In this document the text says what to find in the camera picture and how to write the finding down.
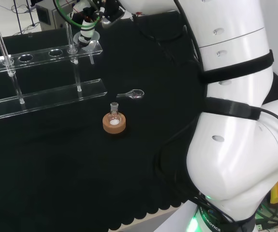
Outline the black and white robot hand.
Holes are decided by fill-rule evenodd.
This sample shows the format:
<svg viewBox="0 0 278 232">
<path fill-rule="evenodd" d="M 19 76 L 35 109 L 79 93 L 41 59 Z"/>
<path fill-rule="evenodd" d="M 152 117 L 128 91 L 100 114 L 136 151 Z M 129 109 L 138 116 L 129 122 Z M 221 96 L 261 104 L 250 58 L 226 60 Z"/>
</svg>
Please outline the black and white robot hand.
<svg viewBox="0 0 278 232">
<path fill-rule="evenodd" d="M 125 14 L 117 0 L 80 0 L 73 5 L 73 12 L 69 14 L 72 21 L 82 25 L 78 43 L 86 47 L 92 40 L 98 23 L 108 28 Z"/>
</svg>

